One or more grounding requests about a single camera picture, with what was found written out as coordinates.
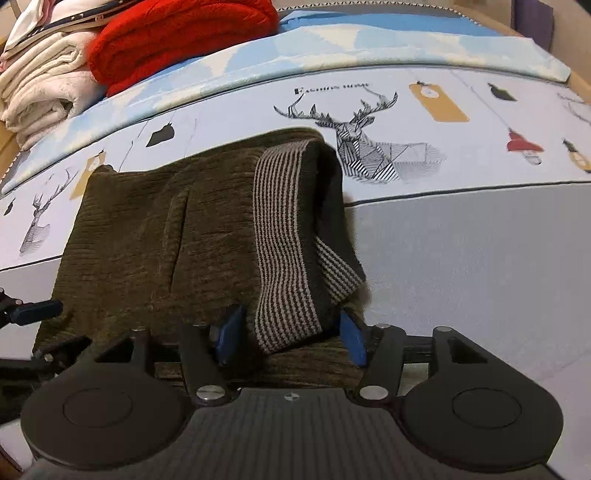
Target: pocket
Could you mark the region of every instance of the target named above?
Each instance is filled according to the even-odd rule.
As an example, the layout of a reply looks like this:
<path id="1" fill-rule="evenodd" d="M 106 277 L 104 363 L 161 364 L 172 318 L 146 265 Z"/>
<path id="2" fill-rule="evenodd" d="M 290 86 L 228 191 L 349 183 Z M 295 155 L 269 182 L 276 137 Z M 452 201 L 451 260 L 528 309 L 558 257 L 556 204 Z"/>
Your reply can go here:
<path id="1" fill-rule="evenodd" d="M 164 299 L 170 295 L 174 269 L 177 265 L 183 239 L 188 202 L 188 188 L 177 193 L 170 201 L 162 232 L 160 257 L 157 259 L 158 265 L 156 267 L 154 288 L 151 293 L 152 301 Z"/>

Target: folded red blanket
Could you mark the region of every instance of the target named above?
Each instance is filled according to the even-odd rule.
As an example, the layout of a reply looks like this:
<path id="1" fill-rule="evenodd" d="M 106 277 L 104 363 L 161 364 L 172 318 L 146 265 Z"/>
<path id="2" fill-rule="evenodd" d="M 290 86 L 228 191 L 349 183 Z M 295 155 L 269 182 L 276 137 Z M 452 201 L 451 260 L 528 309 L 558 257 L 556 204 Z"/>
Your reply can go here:
<path id="1" fill-rule="evenodd" d="M 271 0 L 143 0 L 89 46 L 88 65 L 107 96 L 180 61 L 275 33 Z"/>

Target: red lamp print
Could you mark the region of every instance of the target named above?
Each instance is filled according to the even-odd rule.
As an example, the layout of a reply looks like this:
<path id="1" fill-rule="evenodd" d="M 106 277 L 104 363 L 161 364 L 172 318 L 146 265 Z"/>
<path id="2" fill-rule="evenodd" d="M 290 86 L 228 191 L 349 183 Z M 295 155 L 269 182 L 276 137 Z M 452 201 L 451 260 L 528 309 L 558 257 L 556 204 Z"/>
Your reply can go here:
<path id="1" fill-rule="evenodd" d="M 544 149 L 532 142 L 528 142 L 523 135 L 509 129 L 509 143 L 507 143 L 507 151 L 509 152 L 520 152 L 525 159 L 532 165 L 540 165 L 542 159 L 538 155 L 539 152 L 543 152 Z"/>

